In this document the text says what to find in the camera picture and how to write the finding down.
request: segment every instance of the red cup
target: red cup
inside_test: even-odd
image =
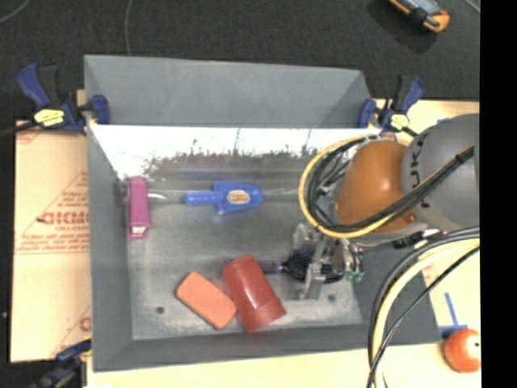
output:
[[[223,274],[246,332],[253,332],[286,314],[257,260],[244,255],[226,264]]]

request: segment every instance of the orange eraser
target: orange eraser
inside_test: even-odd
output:
[[[237,310],[232,299],[198,272],[185,277],[176,297],[216,329],[228,325]]]

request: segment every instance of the black carpet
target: black carpet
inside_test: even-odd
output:
[[[383,0],[0,0],[0,129],[29,116],[15,80],[29,63],[57,65],[61,92],[83,87],[84,54],[327,65],[364,72],[373,97],[392,96],[399,74],[419,76],[424,98],[479,100],[481,16],[463,0],[438,35]],[[476,6],[480,0],[470,0]],[[33,381],[51,364],[5,365],[12,263],[13,146],[0,139],[0,386]]]

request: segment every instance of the small orange object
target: small orange object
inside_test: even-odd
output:
[[[443,342],[443,355],[457,372],[481,369],[481,334],[474,329],[458,329]]]
[[[228,325],[237,311],[233,300],[198,272],[188,274],[176,297],[216,329]]]

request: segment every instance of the blue spring clamp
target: blue spring clamp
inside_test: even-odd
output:
[[[41,85],[38,71],[38,65],[32,63],[18,73],[16,80],[20,90],[36,104],[34,121],[41,128],[63,129],[86,135],[84,111],[93,111],[98,124],[110,123],[110,109],[104,96],[94,95],[88,103],[80,106],[75,105],[70,97],[61,101],[57,97],[55,82],[47,73],[45,83],[53,89],[48,93]]]
[[[368,98],[363,102],[357,120],[358,128],[367,128],[369,124],[380,128],[381,132],[405,131],[414,135],[408,128],[410,123],[407,112],[418,102],[425,91],[422,80],[416,76],[399,76],[397,89],[392,103],[387,99],[382,109],[376,107],[376,101]]]

